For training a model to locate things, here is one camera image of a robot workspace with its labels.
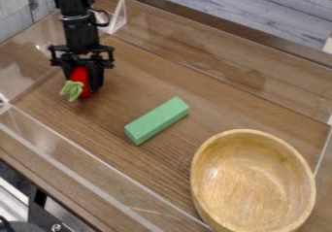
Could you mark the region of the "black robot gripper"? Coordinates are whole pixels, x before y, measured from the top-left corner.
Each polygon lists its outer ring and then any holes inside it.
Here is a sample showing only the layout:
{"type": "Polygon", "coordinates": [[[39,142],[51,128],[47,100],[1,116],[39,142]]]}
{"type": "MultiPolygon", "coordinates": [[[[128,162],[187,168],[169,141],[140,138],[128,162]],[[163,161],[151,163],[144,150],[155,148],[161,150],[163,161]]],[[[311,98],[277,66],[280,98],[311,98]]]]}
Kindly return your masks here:
{"type": "Polygon", "coordinates": [[[71,79],[72,67],[88,67],[88,86],[95,93],[104,84],[104,68],[115,66],[115,48],[100,44],[99,28],[105,23],[99,23],[93,14],[79,17],[63,17],[65,43],[51,45],[51,65],[60,66],[65,79],[71,79]]]}

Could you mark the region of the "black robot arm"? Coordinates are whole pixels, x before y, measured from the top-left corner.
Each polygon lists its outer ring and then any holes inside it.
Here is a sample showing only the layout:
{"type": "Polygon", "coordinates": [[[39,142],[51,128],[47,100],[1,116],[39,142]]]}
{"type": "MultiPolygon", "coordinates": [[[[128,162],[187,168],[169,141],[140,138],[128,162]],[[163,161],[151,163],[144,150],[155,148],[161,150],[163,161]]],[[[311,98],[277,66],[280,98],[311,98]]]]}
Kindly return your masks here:
{"type": "Polygon", "coordinates": [[[93,0],[53,0],[61,13],[65,43],[51,45],[51,65],[59,66],[67,79],[63,91],[72,84],[71,94],[91,96],[104,84],[104,72],[115,67],[115,48],[100,44],[99,28],[111,23],[99,22],[93,0]]]}

